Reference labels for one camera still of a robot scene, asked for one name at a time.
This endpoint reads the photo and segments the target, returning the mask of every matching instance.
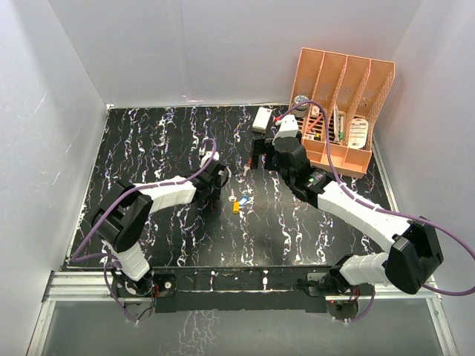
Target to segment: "gray floor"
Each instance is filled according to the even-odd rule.
[[[376,300],[349,326],[303,311],[191,311],[153,314],[137,328],[114,303],[102,302],[57,303],[43,355],[408,356],[442,350],[425,300]]]

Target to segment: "black marble table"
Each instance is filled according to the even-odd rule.
[[[286,109],[270,108],[273,116]],[[296,200],[277,173],[260,165],[243,175],[257,110],[257,106],[111,110],[82,216],[99,204],[116,179],[156,182],[196,170],[201,142],[213,137],[232,178],[219,202],[180,205],[149,217],[140,244],[153,267],[328,266],[345,254],[381,251],[344,221]],[[345,177],[344,181],[389,208],[374,158],[363,179]],[[251,198],[240,214],[232,213],[228,201],[232,194]],[[81,221],[72,252],[89,229]],[[108,250],[95,237],[85,253],[99,251]],[[64,269],[99,268],[104,262],[73,265],[68,258]]]

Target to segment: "metal frame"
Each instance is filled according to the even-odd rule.
[[[376,159],[381,179],[386,191],[387,198],[390,203],[390,207],[394,211],[398,211],[398,206],[393,195],[393,190],[390,185],[390,181],[387,177],[386,168],[381,159],[380,150],[377,141],[373,139],[373,153]],[[71,252],[72,242],[74,235],[71,239],[68,252]],[[109,282],[112,283],[112,276],[108,274]],[[428,284],[436,286],[433,277]],[[439,343],[443,351],[443,355],[457,356],[457,350],[452,338],[450,328],[445,318],[445,314],[442,308],[442,297],[440,294],[433,293],[428,290],[421,290],[415,295],[409,295],[400,292],[394,286],[376,285],[376,297],[379,300],[389,299],[426,299],[427,306],[429,308],[430,316],[436,330]],[[272,293],[272,291],[255,290],[254,293]],[[369,299],[369,296],[360,296],[361,299]],[[330,295],[326,297],[327,300],[346,300],[347,296]],[[48,335],[48,330],[53,317],[54,308],[56,302],[113,302],[110,298],[107,287],[104,282],[104,274],[98,271],[66,271],[66,272],[54,272],[51,275],[50,282],[48,283],[47,290],[45,292],[42,308],[39,314],[38,321],[36,323],[35,330],[28,349],[28,356],[40,356]],[[126,297],[121,298],[122,302],[149,302],[150,299],[140,297]]]

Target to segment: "white box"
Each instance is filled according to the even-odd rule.
[[[271,109],[259,108],[258,114],[255,116],[254,123],[252,124],[252,130],[261,134],[266,133],[271,113]]]

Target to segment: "wall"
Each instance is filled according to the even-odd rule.
[[[47,0],[0,8],[0,344],[24,355],[76,225],[105,105]]]
[[[127,107],[289,101],[301,47],[390,59],[421,0],[50,3],[104,102]]]
[[[475,247],[475,3],[424,1],[393,60],[397,77],[376,124],[401,211],[447,226]],[[439,235],[445,255],[440,287],[475,283],[473,260]],[[444,297],[461,355],[473,355],[475,296]]]

